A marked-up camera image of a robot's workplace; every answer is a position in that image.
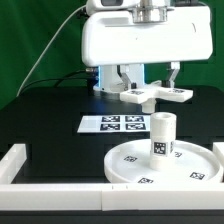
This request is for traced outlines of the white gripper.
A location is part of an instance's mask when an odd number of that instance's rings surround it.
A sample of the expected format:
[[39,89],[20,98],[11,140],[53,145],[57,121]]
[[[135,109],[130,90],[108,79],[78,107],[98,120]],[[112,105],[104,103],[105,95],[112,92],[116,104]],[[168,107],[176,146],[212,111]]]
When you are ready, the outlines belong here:
[[104,11],[91,15],[82,34],[82,61],[87,66],[118,65],[124,90],[133,87],[129,66],[171,62],[163,86],[173,88],[180,71],[175,61],[206,60],[213,51],[207,6],[177,7],[164,23],[133,21],[128,11]]

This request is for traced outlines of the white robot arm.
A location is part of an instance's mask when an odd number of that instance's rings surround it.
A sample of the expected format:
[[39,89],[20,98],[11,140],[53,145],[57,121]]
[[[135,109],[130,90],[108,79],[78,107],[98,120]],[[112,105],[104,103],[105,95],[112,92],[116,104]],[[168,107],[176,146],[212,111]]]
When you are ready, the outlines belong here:
[[197,0],[87,0],[82,61],[99,69],[94,92],[144,85],[144,66],[208,59],[211,10]]

